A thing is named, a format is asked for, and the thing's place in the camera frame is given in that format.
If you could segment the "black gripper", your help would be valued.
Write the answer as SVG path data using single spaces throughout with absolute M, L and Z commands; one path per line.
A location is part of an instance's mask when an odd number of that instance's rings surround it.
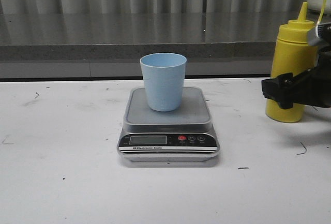
M 293 77 L 284 73 L 275 78 L 261 81 L 264 98 L 273 100 L 281 109 L 293 108 L 294 103 L 309 106 L 330 107 L 330 50 L 318 52 L 315 67 Z M 294 103 L 289 99 L 287 90 L 294 81 Z

